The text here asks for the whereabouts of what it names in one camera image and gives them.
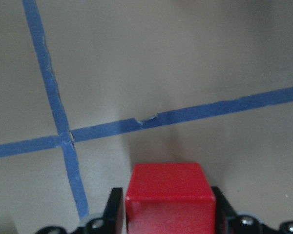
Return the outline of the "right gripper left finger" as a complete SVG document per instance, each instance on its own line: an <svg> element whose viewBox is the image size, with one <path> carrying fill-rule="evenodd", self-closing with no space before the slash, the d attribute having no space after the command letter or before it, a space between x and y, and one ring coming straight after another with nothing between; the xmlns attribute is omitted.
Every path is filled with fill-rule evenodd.
<svg viewBox="0 0 293 234"><path fill-rule="evenodd" d="M121 187L112 188L101 215L88 215L72 234L121 234L124 223L124 199Z"/></svg>

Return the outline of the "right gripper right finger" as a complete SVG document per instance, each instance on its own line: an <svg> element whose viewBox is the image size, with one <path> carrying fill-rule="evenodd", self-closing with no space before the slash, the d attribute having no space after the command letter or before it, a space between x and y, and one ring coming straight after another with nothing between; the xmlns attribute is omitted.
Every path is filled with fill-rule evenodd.
<svg viewBox="0 0 293 234"><path fill-rule="evenodd" d="M216 198L216 234L293 234L293 220L273 229L248 214L238 214L217 186L212 186Z"/></svg>

